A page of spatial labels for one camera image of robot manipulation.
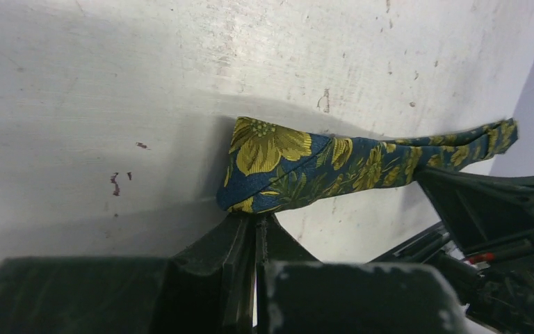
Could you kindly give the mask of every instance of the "red component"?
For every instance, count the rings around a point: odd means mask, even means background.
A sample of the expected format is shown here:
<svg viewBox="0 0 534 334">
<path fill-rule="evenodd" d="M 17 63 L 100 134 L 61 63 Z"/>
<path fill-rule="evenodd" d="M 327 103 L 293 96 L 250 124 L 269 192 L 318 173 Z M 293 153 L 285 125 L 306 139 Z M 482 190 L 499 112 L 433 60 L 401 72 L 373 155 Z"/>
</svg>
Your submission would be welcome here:
<svg viewBox="0 0 534 334">
<path fill-rule="evenodd" d="M 472 256 L 468 259 L 468 261 L 471 263 L 471 264 L 476 264 L 476 263 L 479 263 L 479 262 L 490 262 L 490 261 L 494 261 L 494 254 L 493 253 L 485 253 L 485 254 L 480 254 L 480 255 L 476 255 L 476 256 Z"/>
</svg>

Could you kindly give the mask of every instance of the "floral necktie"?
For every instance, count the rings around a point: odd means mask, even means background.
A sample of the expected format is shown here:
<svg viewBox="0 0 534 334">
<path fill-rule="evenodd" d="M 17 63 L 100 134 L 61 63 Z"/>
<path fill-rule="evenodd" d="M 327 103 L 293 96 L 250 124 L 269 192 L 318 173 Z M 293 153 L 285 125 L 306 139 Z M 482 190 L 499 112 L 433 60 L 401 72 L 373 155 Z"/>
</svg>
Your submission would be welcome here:
<svg viewBox="0 0 534 334">
<path fill-rule="evenodd" d="M 217 201 L 230 212 L 295 209 L 321 198 L 404 186 L 419 166 L 461 170 L 503 154 L 516 140 L 513 119 L 445 136 L 376 141 L 308 134 L 241 117 Z"/>
</svg>

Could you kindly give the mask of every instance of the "folded cloth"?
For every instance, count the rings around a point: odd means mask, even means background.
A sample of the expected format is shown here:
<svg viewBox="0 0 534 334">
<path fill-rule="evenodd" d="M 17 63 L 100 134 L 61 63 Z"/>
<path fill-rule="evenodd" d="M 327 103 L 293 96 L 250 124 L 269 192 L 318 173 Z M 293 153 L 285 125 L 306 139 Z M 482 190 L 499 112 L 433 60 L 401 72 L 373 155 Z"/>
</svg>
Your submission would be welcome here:
<svg viewBox="0 0 534 334">
<path fill-rule="evenodd" d="M 461 170 L 503 154 L 516 140 L 513 119 L 445 136 L 376 141 L 308 134 L 241 117 L 217 201 L 229 212 L 305 207 L 321 198 L 404 186 L 419 166 Z"/>
</svg>

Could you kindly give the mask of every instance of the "fabric fold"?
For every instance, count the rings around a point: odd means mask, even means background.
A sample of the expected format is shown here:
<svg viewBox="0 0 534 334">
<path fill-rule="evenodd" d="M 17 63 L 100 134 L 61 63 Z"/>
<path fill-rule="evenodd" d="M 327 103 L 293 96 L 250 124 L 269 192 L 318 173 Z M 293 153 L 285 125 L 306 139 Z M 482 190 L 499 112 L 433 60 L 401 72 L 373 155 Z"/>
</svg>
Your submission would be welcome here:
<svg viewBox="0 0 534 334">
<path fill-rule="evenodd" d="M 513 119 L 444 136 L 377 141 L 309 134 L 241 117 L 216 198 L 230 212 L 295 209 L 321 198 L 404 186 L 419 166 L 461 170 L 503 154 L 517 138 Z"/>
</svg>

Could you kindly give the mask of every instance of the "flower center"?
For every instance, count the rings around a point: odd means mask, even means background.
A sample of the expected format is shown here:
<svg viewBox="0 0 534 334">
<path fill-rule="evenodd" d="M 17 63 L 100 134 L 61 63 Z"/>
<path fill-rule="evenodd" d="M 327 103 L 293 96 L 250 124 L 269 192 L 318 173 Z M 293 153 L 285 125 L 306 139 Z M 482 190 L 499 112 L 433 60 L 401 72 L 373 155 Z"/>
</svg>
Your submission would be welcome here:
<svg viewBox="0 0 534 334">
<path fill-rule="evenodd" d="M 275 133 L 275 125 L 260 120 L 253 120 L 250 125 L 251 130 L 259 138 L 267 136 L 268 133 Z"/>
</svg>

